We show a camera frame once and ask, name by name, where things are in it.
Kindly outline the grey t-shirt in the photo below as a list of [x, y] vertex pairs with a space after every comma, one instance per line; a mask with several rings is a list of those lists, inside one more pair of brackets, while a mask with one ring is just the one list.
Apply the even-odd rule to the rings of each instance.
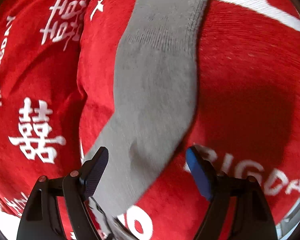
[[196, 107], [198, 29], [207, 0], [136, 0], [116, 51], [115, 112], [95, 147], [109, 159], [94, 194], [102, 229], [133, 239], [117, 219], [154, 183]]

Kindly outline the red wedding blanket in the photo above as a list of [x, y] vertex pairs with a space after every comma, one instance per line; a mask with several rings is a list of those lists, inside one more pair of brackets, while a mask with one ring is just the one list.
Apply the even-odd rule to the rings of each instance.
[[[66, 176], [115, 112], [116, 51], [136, 0], [0, 0], [0, 231], [16, 239], [39, 176]], [[289, 0], [207, 0], [191, 125], [117, 219], [137, 239], [193, 239], [209, 206], [186, 150], [257, 179], [275, 223], [300, 198], [300, 18]]]

